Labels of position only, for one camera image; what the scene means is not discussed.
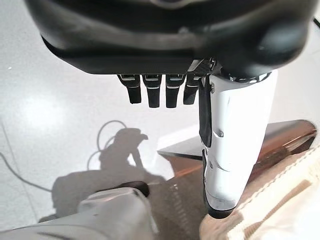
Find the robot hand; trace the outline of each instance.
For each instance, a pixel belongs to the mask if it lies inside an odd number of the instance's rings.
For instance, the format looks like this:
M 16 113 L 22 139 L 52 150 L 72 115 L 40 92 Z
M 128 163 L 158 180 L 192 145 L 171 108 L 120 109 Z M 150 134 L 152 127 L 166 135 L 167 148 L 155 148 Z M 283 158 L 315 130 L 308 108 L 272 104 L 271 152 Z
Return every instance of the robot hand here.
M 199 81 L 203 199 L 213 218 L 229 216 L 245 189 L 264 140 L 277 75 L 208 75 Z

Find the white floor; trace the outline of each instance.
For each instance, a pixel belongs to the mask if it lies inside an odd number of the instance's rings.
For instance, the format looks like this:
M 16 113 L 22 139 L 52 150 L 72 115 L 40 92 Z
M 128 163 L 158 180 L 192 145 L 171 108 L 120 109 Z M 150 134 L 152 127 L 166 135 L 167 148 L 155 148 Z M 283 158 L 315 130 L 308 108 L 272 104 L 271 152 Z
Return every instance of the white floor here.
M 181 94 L 178 108 L 166 109 L 162 94 L 161 107 L 150 109 L 144 90 L 143 103 L 131 105 L 115 76 L 89 75 L 53 56 L 22 0 L 0 1 L 0 16 L 0 152 L 21 177 L 51 189 L 58 177 L 86 171 L 99 129 L 112 120 L 148 136 L 138 150 L 149 173 L 173 177 L 156 150 L 169 146 L 172 134 L 197 134 L 197 103 L 182 105 Z M 312 25 L 302 56 L 280 70 L 270 122 L 306 119 L 320 126 L 319 89 L 320 29 Z M 100 144 L 121 128 L 107 125 Z M 98 168 L 94 156 L 90 169 Z M 22 182 L 2 160 L 0 190 L 0 230 L 55 213 L 50 192 Z

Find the fabric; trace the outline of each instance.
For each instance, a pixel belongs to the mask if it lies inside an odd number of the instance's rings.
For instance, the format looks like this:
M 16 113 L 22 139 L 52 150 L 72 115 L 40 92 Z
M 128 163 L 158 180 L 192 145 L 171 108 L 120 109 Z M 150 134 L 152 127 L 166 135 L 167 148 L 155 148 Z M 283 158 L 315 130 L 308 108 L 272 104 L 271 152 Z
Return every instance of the fabric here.
M 200 238 L 276 239 L 281 233 L 279 239 L 301 239 L 305 233 L 301 219 L 304 225 L 315 222 L 309 215 L 310 206 L 320 200 L 319 179 L 320 146 L 289 156 L 246 187 L 228 218 L 207 215 L 200 225 Z

